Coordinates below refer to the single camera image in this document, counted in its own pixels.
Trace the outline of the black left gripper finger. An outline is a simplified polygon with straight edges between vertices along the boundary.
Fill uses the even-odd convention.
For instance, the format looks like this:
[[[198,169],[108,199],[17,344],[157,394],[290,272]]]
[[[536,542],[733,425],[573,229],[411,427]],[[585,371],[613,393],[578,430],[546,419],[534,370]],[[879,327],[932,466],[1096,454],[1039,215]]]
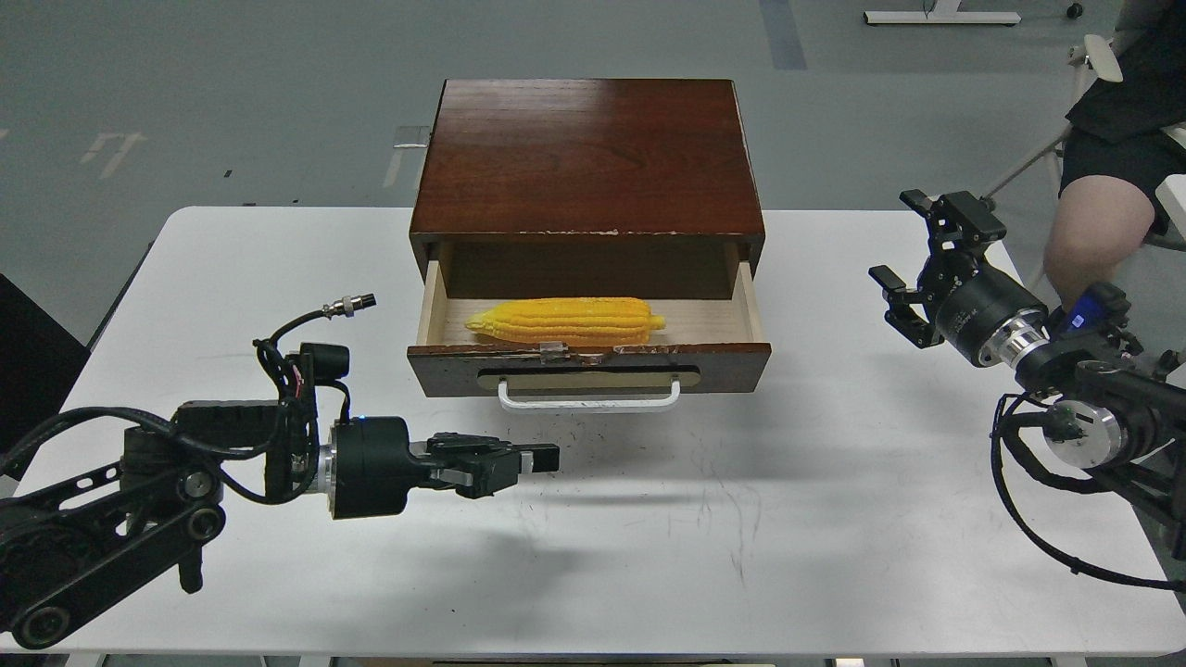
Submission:
[[[432,466],[429,481],[436,488],[452,489],[459,497],[482,498],[517,485],[519,474],[519,460],[463,460]]]
[[[468,474],[486,474],[500,463],[518,474],[557,472],[561,466],[557,445],[516,445],[496,436],[434,434],[428,439],[428,453],[442,460],[444,468]]]

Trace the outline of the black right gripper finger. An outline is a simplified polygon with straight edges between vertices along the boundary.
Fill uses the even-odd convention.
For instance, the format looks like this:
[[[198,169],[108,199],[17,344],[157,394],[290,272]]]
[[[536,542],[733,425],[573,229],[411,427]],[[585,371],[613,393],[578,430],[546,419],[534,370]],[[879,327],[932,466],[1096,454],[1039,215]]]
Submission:
[[[926,312],[935,309],[935,292],[919,286],[910,290],[903,278],[890,266],[876,265],[868,269],[868,275],[882,291],[882,299],[887,304],[884,320],[898,333],[903,335],[912,345],[919,349],[927,347],[939,347],[945,342],[940,330],[931,320],[916,312],[916,305],[920,305]]]
[[[987,265],[986,252],[1005,239],[1005,224],[969,191],[932,198],[911,189],[903,191],[899,199],[927,228],[924,269],[982,269]]]

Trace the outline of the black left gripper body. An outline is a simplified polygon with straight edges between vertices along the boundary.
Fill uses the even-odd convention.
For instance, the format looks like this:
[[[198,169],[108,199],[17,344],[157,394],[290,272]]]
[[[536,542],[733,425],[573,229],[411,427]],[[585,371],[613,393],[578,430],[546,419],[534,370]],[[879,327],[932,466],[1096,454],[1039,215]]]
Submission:
[[[431,485],[431,468],[412,456],[410,431],[394,415],[359,417],[331,428],[325,494],[334,520],[404,512],[408,494]]]

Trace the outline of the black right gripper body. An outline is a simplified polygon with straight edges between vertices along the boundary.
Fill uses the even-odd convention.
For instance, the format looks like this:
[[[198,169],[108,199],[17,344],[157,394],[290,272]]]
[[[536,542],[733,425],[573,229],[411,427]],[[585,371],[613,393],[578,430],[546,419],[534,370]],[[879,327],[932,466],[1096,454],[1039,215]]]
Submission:
[[[971,255],[933,255],[919,275],[924,311],[940,338],[978,368],[1014,368],[1038,347],[1048,309],[1010,274]]]

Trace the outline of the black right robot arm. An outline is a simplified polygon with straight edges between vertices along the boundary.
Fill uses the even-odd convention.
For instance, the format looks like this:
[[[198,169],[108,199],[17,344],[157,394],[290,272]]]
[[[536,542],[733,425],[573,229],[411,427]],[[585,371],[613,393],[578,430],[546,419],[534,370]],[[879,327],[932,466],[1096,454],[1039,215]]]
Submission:
[[[1182,559],[1182,388],[1167,380],[1182,355],[1150,369],[1128,331],[1129,303],[1110,282],[1093,282],[1069,315],[1042,303],[988,261],[1005,225],[971,193],[901,201],[927,228],[927,261],[916,287],[885,265],[869,271],[885,320],[912,345],[949,343],[978,368],[1008,366],[1019,396],[1003,396],[991,424],[991,477],[1005,510],[1026,536],[1005,485],[1003,453],[1029,477],[1080,495],[1112,493],[1162,527]]]

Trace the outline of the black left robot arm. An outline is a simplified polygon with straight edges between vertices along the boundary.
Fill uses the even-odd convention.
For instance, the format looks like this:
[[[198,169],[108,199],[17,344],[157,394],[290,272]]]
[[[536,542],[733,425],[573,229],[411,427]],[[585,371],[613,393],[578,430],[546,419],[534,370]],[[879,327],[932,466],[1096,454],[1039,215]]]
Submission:
[[[195,400],[173,417],[132,407],[78,407],[39,423],[11,456],[40,447],[82,423],[128,423],[117,460],[4,498],[4,633],[47,649],[170,568],[181,589],[203,586],[204,545],[227,525],[224,491],[263,506],[327,497],[337,520],[394,516],[417,488],[492,497],[522,474],[555,472],[554,444],[495,436],[434,434],[414,442],[403,419],[350,413],[347,347],[280,349],[311,320],[372,309],[347,296],[254,339],[270,400]]]

